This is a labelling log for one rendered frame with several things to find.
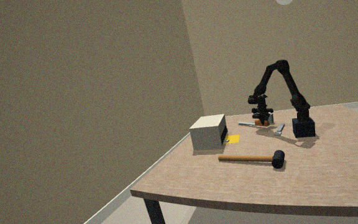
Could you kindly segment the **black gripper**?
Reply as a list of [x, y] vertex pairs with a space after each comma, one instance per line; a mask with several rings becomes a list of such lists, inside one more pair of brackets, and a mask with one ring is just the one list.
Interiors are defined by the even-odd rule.
[[268, 120], [270, 114], [269, 112], [273, 113], [273, 109], [272, 108], [267, 108], [267, 105], [258, 105], [257, 106], [259, 108], [259, 113], [253, 114], [252, 118], [253, 119], [259, 119], [260, 122], [262, 123], [262, 125], [264, 125], [264, 120]]

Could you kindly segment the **mallet with wooden handle and black head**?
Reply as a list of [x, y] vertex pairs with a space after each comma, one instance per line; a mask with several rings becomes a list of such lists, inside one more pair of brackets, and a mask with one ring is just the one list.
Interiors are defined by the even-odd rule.
[[272, 162], [274, 168], [283, 167], [285, 153], [282, 150], [276, 150], [274, 156], [224, 156], [219, 155], [219, 161], [249, 161], [249, 162]]

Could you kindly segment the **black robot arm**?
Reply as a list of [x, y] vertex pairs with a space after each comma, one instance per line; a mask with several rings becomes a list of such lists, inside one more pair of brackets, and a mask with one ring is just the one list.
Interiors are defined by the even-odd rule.
[[278, 70], [278, 72], [282, 74], [290, 90], [290, 93], [292, 95], [290, 101], [291, 101], [291, 105], [294, 106], [294, 108], [297, 111], [297, 120], [310, 121], [310, 117], [309, 117], [310, 104], [306, 102], [304, 96], [298, 91], [296, 84], [293, 81], [293, 77], [290, 74], [289, 64], [286, 60], [278, 60], [276, 61], [276, 63], [267, 66], [262, 80], [256, 86], [256, 89], [254, 90], [254, 94], [249, 96], [247, 102], [249, 104], [258, 104], [258, 105], [266, 104], [265, 102], [265, 98], [267, 97], [267, 95], [265, 94], [266, 85], [268, 83], [268, 80], [272, 72], [276, 69]]

